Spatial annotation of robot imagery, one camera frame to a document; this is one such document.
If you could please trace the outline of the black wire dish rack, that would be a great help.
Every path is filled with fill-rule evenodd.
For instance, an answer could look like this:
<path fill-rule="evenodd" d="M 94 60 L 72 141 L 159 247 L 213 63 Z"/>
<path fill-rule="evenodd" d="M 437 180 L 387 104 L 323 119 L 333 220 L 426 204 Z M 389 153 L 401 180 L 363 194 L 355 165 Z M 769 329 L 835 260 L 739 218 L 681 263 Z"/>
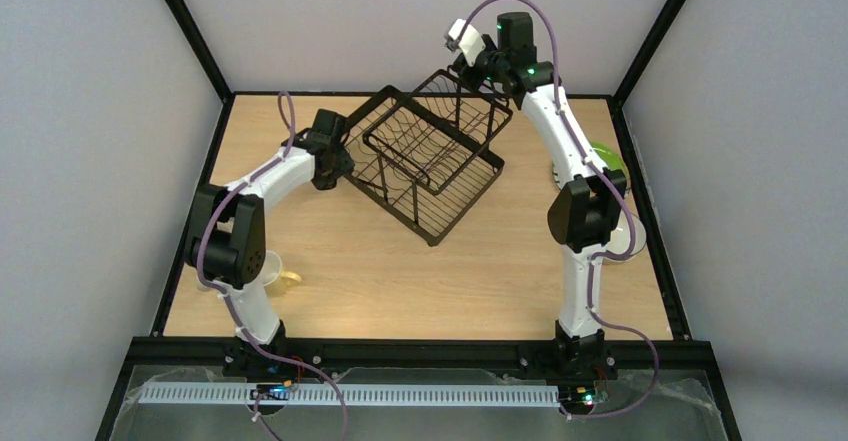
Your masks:
<path fill-rule="evenodd" d="M 512 116 L 492 84 L 473 90 L 446 69 L 410 92 L 387 85 L 347 118 L 347 178 L 436 246 L 502 173 L 490 145 Z"/>

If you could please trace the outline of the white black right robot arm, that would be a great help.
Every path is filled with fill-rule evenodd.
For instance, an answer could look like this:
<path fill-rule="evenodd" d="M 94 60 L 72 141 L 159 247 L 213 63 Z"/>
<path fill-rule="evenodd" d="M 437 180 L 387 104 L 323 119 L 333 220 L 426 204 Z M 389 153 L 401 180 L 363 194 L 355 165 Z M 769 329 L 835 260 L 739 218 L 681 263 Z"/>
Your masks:
<path fill-rule="evenodd" d="M 590 146 L 554 63 L 538 61 L 528 13 L 500 15 L 495 39 L 457 19 L 445 39 L 459 55 L 461 80 L 473 89 L 486 81 L 499 86 L 531 121 L 551 156 L 559 192 L 547 223 L 564 258 L 564 303 L 554 343 L 566 360 L 598 356 L 604 338 L 597 319 L 601 258 L 625 206 L 627 177 L 609 168 Z"/>

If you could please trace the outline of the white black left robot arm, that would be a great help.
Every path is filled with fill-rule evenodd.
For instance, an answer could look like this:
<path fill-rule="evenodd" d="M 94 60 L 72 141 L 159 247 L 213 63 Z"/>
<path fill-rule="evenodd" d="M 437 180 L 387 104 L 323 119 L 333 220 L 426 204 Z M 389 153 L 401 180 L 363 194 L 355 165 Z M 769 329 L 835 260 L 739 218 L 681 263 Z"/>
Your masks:
<path fill-rule="evenodd" d="M 184 262 L 203 289 L 224 301 L 236 336 L 246 343 L 270 346 L 285 337 L 260 278 L 276 264 L 266 246 L 267 214 L 301 185 L 329 190 L 352 172 L 346 124 L 343 115 L 320 109 L 311 126 L 247 175 L 195 192 Z"/>

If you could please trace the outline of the green plate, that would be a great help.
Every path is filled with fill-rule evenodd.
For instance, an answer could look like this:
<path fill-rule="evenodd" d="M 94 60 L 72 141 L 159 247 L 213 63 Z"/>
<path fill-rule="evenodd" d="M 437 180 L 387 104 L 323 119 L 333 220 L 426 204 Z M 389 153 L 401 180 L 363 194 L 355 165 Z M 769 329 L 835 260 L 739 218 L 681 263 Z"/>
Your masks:
<path fill-rule="evenodd" d="M 610 171 L 619 170 L 626 176 L 629 176 L 629 170 L 618 152 L 611 147 L 596 141 L 591 141 L 590 146 Z"/>

